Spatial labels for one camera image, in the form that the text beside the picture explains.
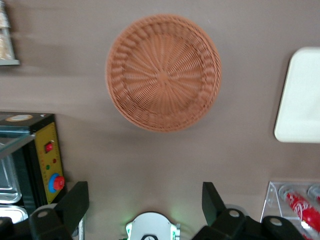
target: woven plate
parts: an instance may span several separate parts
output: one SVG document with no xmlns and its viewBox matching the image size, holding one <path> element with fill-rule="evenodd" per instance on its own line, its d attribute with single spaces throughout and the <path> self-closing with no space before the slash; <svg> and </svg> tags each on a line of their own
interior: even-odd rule
<svg viewBox="0 0 320 240">
<path fill-rule="evenodd" d="M 106 81 L 116 108 L 156 132 L 185 129 L 213 105 L 221 83 L 218 52 L 190 20 L 171 14 L 140 19 L 113 44 Z"/>
</svg>

